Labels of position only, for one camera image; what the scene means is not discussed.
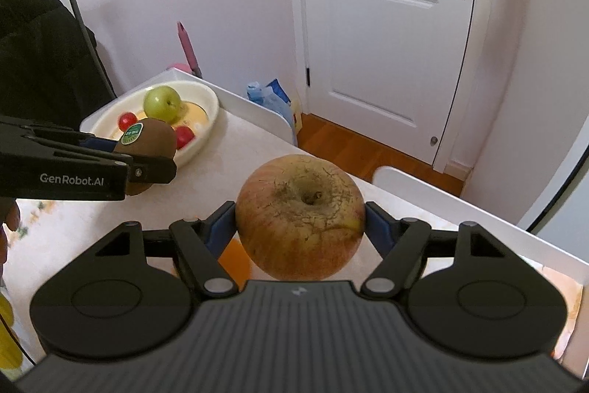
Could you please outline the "person's left hand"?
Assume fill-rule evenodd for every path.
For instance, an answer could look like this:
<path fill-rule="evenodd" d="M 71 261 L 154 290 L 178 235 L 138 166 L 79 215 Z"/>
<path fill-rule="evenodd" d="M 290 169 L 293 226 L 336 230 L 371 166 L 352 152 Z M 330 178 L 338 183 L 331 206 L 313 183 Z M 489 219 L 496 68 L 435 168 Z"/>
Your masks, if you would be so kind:
<path fill-rule="evenodd" d="M 0 272 L 3 272 L 9 252 L 7 231 L 17 231 L 20 227 L 21 213 L 16 200 L 8 197 L 1 198 L 1 210 L 4 215 L 1 217 Z"/>

